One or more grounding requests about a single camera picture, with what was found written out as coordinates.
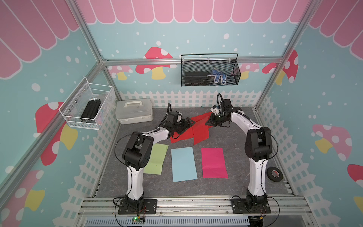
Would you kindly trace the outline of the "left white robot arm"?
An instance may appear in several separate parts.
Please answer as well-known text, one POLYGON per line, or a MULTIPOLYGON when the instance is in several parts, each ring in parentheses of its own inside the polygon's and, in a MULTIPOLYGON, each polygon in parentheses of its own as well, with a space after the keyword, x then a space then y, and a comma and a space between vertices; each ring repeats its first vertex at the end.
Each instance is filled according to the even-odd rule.
POLYGON ((144 168, 150 161, 153 146, 172 138, 175 134, 184 134, 195 124, 191 118, 183 118, 180 112, 173 111, 168 104, 165 117, 155 129, 148 132, 135 131, 130 135, 122 161, 128 171, 128 188, 123 200, 127 208, 137 213, 146 210, 143 175, 144 168))

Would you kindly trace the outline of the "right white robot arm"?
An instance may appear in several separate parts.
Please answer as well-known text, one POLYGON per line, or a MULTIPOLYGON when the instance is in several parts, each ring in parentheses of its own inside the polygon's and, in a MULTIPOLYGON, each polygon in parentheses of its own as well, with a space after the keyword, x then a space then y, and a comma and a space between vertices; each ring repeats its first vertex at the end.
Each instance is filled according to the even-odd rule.
POLYGON ((249 159, 250 179, 244 205, 247 212, 270 213, 265 188, 266 167, 273 151, 270 128, 262 127, 248 117, 240 107, 234 107, 230 99, 219 93, 217 104, 211 108, 212 114, 206 125, 223 127, 223 123, 235 123, 246 134, 244 151, 249 159))

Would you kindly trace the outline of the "blue paper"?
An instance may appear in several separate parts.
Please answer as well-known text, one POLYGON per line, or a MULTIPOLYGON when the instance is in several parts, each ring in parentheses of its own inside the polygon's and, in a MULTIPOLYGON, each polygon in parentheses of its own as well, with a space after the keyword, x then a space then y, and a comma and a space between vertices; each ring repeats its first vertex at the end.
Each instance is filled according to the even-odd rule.
POLYGON ((173 181, 196 180, 197 170, 192 147, 171 150, 173 181))

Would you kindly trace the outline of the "large green paper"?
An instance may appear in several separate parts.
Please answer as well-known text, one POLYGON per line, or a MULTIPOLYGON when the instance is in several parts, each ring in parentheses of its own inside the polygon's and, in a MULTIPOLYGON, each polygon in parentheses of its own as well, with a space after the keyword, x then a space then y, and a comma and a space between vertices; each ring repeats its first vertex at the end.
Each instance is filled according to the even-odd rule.
POLYGON ((155 144, 152 147, 150 160, 144 168, 145 174, 161 175, 164 159, 168 150, 168 145, 155 144))

